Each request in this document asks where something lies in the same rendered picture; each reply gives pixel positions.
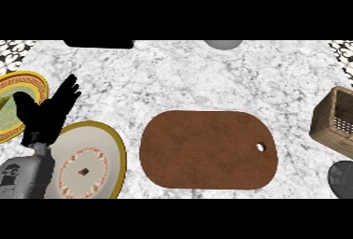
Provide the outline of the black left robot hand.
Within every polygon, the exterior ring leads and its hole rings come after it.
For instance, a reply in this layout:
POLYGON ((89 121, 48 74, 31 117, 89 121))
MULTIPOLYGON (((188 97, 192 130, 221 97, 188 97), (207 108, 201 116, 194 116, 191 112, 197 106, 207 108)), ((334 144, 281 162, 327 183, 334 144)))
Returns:
POLYGON ((54 144, 82 94, 76 81, 76 75, 70 75, 54 97, 46 99, 42 104, 34 102, 27 93, 18 91, 14 94, 17 117, 26 124, 24 147, 30 148, 36 143, 43 143, 48 146, 54 144))

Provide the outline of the brown wooden cutting board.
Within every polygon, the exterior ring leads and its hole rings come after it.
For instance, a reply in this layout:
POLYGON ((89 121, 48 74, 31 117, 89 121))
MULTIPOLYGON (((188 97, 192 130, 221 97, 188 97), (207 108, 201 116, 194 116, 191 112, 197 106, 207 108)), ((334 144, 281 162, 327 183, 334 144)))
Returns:
POLYGON ((142 134, 139 158, 147 177, 170 189, 257 190, 278 170, 271 131, 235 111, 160 113, 142 134))

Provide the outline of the brown wicker basket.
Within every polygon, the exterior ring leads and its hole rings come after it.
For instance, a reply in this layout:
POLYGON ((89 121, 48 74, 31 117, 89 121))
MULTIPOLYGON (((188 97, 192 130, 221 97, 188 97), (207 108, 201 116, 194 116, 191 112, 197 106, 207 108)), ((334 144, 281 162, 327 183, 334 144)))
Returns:
POLYGON ((315 107, 309 135, 353 159, 353 90, 336 86, 315 107))

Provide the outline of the green plate with yellow rim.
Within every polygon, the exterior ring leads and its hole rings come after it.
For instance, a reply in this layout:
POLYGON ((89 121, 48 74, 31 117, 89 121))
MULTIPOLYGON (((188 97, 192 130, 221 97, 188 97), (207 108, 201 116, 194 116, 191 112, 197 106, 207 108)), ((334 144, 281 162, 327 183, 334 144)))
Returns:
POLYGON ((31 71, 18 71, 0 76, 0 144, 24 132, 26 125, 17 118, 14 94, 26 92, 36 103, 42 104, 49 98, 46 79, 31 71))

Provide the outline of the white plate with gold rim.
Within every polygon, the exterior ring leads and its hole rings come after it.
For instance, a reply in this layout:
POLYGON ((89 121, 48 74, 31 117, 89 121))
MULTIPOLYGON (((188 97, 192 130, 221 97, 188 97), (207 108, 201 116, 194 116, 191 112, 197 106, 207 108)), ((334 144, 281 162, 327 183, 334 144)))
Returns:
POLYGON ((52 144, 55 169, 46 199, 116 199, 128 153, 114 128, 94 120, 68 125, 52 144))

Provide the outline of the black appliance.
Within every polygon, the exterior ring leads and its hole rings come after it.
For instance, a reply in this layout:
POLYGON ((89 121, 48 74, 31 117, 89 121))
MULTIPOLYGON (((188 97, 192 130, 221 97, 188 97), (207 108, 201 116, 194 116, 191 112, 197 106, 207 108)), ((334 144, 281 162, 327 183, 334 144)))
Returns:
POLYGON ((135 47, 133 40, 67 40, 65 44, 74 48, 132 49, 135 47))

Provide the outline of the grey round object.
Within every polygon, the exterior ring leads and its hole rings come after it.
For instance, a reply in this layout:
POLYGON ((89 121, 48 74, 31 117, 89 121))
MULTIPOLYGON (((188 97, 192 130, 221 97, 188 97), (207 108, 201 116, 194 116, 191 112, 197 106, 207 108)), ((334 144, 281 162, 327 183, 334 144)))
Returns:
POLYGON ((206 44, 215 49, 231 50, 240 46, 241 40, 206 40, 206 44))

